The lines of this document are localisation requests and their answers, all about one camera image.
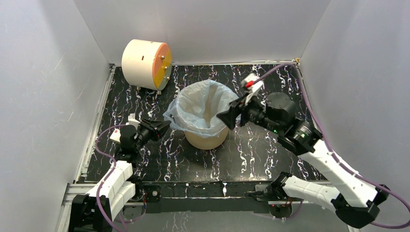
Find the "beige round trash bin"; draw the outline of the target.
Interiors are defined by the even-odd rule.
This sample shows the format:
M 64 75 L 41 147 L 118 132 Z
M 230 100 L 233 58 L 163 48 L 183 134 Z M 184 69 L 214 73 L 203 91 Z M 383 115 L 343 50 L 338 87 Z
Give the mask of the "beige round trash bin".
M 221 145 L 228 133 L 228 128 L 223 129 L 223 131 L 216 137 L 202 138 L 190 132 L 184 132 L 188 141 L 196 148 L 203 150 L 210 150 Z

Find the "translucent blue plastic trash bag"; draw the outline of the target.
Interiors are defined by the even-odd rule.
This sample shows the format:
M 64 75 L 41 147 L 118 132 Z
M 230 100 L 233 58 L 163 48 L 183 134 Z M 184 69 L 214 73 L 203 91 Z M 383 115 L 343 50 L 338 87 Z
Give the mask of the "translucent blue plastic trash bag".
M 222 83 L 211 79 L 199 81 L 179 91 L 163 118 L 171 122 L 173 130 L 202 138 L 216 137 L 227 128 L 217 114 L 227 111 L 236 99 L 236 93 Z

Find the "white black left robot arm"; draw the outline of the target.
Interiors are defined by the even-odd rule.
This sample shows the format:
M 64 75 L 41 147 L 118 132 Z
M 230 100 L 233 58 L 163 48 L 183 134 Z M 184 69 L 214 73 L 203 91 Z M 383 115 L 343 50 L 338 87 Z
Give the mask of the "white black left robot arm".
M 141 148 L 163 136 L 160 122 L 143 120 L 112 126 L 107 131 L 112 131 L 110 139 L 118 142 L 125 154 L 114 158 L 96 148 L 112 161 L 112 165 L 91 190 L 74 196 L 68 225 L 70 232 L 126 232 L 131 220 L 125 220 L 119 213 L 128 200 L 139 201 L 144 196 L 144 187 L 133 177 L 133 166 Z M 117 217 L 120 225 L 115 224 Z

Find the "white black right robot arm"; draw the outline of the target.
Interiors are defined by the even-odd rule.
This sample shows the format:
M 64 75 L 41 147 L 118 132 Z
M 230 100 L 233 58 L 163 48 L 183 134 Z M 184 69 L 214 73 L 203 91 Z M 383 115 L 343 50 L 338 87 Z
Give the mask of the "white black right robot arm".
M 251 122 L 275 133 L 285 149 L 314 166 L 332 183 L 327 187 L 281 172 L 265 188 L 247 192 L 247 197 L 260 201 L 289 197 L 307 200 L 360 229 L 374 222 L 380 212 L 379 205 L 389 196 L 386 186 L 366 183 L 357 172 L 349 170 L 341 157 L 328 151 L 322 134 L 297 117 L 296 104 L 284 93 L 269 94 L 265 103 L 248 93 L 230 102 L 217 118 L 229 129 L 234 129 L 239 120 L 241 126 Z

